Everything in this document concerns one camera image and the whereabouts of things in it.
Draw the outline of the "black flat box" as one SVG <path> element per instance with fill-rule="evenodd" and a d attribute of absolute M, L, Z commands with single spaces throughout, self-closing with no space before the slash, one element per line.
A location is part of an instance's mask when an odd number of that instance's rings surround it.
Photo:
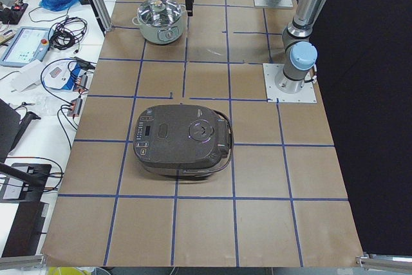
<path fill-rule="evenodd" d="M 49 204 L 19 202 L 18 204 L 7 203 L 5 206 L 17 206 L 17 210 L 11 222 L 5 246 L 1 251 L 1 257 L 35 255 Z"/>

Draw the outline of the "pale green electric pot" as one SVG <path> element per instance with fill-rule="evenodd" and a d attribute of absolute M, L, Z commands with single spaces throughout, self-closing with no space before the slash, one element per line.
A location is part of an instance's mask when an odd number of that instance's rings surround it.
<path fill-rule="evenodd" d="M 147 41 L 159 45 L 170 44 L 178 40 L 185 32 L 184 17 L 186 8 L 185 5 L 180 4 L 180 6 L 183 9 L 183 14 L 177 22 L 173 23 L 170 26 L 155 27 L 139 24 L 137 19 L 137 11 L 136 16 L 132 18 L 131 21 L 135 26 L 139 27 L 141 34 Z"/>

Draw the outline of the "teach pendant tablet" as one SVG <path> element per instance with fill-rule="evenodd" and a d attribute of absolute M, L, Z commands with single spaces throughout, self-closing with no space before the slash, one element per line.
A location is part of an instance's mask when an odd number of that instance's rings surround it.
<path fill-rule="evenodd" d="M 22 68 L 34 60 L 43 60 L 50 47 L 50 33 L 49 28 L 20 27 L 1 56 L 1 65 Z"/>

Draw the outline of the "black rice cooker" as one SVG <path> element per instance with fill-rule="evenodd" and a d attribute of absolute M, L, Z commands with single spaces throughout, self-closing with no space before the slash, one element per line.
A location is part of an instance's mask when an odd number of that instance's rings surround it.
<path fill-rule="evenodd" d="M 232 159 L 229 118 L 205 106 L 151 106 L 138 117 L 133 137 L 140 165 L 157 175 L 207 178 L 225 169 Z"/>

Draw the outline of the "grey usb hub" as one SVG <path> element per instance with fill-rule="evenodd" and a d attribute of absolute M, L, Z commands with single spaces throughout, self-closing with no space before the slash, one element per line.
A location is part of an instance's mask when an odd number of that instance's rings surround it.
<path fill-rule="evenodd" d="M 73 91 L 77 91 L 79 93 L 83 91 L 88 91 L 88 74 L 83 74 L 81 76 L 78 76 L 75 79 L 74 86 L 73 86 Z"/>
<path fill-rule="evenodd" d="M 82 104 L 83 104 L 83 99 L 81 97 L 73 99 L 70 102 L 70 105 L 68 107 L 67 116 L 68 117 L 78 117 L 82 109 Z"/>

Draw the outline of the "white round device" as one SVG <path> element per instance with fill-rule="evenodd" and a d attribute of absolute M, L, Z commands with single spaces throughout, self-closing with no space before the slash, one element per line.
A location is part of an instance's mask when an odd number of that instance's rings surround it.
<path fill-rule="evenodd" d="M 57 61 L 47 65 L 42 73 L 43 84 L 53 90 L 71 90 L 74 85 L 70 61 Z"/>

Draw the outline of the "glass pot lid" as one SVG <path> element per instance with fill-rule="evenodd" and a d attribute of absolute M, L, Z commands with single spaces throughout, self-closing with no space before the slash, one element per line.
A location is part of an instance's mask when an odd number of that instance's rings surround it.
<path fill-rule="evenodd" d="M 163 27 L 177 22 L 183 9 L 175 0 L 146 0 L 137 10 L 139 24 Z"/>

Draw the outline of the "brown paper table cover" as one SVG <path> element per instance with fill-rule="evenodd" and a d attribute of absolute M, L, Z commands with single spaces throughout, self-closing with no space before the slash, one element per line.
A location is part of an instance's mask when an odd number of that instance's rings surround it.
<path fill-rule="evenodd" d="M 49 266 L 352 267 L 362 253 L 321 98 L 263 64 L 325 0 L 195 0 L 174 43 L 117 0 L 42 253 Z"/>

